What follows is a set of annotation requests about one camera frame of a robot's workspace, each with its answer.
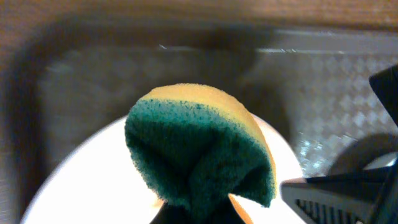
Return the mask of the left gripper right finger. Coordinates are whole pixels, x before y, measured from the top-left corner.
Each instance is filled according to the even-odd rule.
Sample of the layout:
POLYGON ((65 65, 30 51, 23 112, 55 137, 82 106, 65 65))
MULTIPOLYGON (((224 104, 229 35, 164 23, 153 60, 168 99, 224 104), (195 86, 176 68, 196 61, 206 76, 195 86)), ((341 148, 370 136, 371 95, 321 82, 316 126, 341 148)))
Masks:
POLYGON ((244 224, 228 197, 218 206, 217 224, 244 224))

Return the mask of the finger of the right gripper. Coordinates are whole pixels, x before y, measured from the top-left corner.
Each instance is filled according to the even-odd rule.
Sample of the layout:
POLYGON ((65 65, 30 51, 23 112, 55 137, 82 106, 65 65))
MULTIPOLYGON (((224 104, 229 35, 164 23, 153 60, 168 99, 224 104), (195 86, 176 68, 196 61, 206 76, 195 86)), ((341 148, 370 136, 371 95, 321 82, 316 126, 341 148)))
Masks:
POLYGON ((282 200, 305 223, 375 223, 388 193, 394 166, 359 172, 288 180, 282 200))

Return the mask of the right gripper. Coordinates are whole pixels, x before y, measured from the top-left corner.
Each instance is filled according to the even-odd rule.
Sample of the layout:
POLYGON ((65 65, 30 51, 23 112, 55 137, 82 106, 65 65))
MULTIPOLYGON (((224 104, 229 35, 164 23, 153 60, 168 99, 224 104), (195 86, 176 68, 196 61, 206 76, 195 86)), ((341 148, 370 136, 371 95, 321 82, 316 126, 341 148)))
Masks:
MULTIPOLYGON (((397 122, 397 66, 369 78, 373 92, 397 122)), ((361 209, 368 217, 363 223, 397 223, 397 163, 377 166, 375 162, 397 154, 396 134, 373 134, 348 146, 331 166, 329 173, 349 177, 356 184, 356 193, 364 194, 371 202, 370 209, 361 209)))

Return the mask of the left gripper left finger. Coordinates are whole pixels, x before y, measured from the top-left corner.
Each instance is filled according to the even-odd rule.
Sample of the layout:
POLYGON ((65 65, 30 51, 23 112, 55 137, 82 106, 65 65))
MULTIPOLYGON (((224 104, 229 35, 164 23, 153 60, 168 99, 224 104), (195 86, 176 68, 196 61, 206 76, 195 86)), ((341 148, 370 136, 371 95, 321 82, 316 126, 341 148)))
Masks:
POLYGON ((150 224, 189 224, 189 218, 183 207, 165 203, 150 224))

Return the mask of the green yellow sponge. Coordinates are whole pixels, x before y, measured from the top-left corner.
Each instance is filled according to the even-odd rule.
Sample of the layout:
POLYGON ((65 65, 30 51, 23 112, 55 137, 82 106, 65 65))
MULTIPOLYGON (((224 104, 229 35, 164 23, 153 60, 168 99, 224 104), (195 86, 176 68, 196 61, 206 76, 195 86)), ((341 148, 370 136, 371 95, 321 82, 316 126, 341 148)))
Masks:
POLYGON ((148 188, 181 209, 184 221, 229 221, 229 194, 264 207, 277 196, 275 162, 259 125, 222 90, 154 88, 130 109, 124 134, 148 188))

